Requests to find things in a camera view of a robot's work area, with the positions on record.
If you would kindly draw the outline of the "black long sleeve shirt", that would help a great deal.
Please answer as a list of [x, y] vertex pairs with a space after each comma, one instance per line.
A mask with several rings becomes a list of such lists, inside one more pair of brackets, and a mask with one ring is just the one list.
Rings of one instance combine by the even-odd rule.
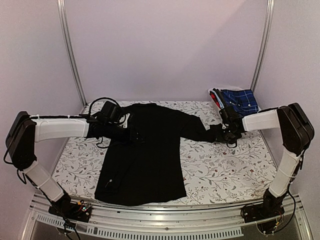
[[94, 198], [138, 206], [185, 197], [180, 142], [185, 138], [214, 143], [221, 140], [221, 124], [206, 129], [201, 119], [155, 103], [125, 107], [142, 140], [123, 143], [112, 139], [106, 151]]

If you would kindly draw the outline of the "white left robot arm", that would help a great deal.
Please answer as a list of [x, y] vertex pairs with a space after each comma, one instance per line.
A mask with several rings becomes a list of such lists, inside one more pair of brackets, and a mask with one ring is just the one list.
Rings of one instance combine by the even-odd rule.
[[67, 193], [38, 163], [35, 143], [64, 138], [109, 138], [121, 144], [139, 143], [143, 137], [131, 124], [129, 113], [113, 121], [103, 113], [94, 115], [29, 115], [21, 111], [16, 116], [6, 137], [9, 165], [22, 172], [36, 188], [55, 203], [55, 209], [63, 216], [74, 213], [74, 205], [66, 200]]

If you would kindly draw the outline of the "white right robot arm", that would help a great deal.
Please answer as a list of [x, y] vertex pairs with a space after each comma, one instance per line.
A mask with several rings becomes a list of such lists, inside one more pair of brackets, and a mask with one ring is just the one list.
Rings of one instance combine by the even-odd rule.
[[288, 187], [302, 169], [304, 155], [315, 136], [315, 130], [298, 103], [261, 110], [240, 116], [233, 107], [226, 106], [218, 111], [225, 125], [224, 138], [235, 144], [241, 134], [268, 129], [280, 129], [283, 153], [275, 177], [265, 197], [270, 198], [259, 206], [262, 218], [269, 218], [278, 210], [276, 200], [284, 197]]

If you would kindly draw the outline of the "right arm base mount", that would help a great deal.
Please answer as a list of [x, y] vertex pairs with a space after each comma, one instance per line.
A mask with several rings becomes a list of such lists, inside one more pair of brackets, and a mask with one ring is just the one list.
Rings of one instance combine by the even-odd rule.
[[284, 197], [264, 196], [259, 204], [246, 204], [240, 210], [245, 223], [256, 222], [256, 227], [264, 235], [274, 234], [285, 213]]

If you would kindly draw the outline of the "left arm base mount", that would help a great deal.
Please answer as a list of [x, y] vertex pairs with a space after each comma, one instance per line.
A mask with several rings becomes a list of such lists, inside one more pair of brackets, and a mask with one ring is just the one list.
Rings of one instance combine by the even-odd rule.
[[92, 204], [78, 200], [72, 202], [68, 194], [50, 204], [48, 212], [58, 217], [88, 223], [92, 214]]

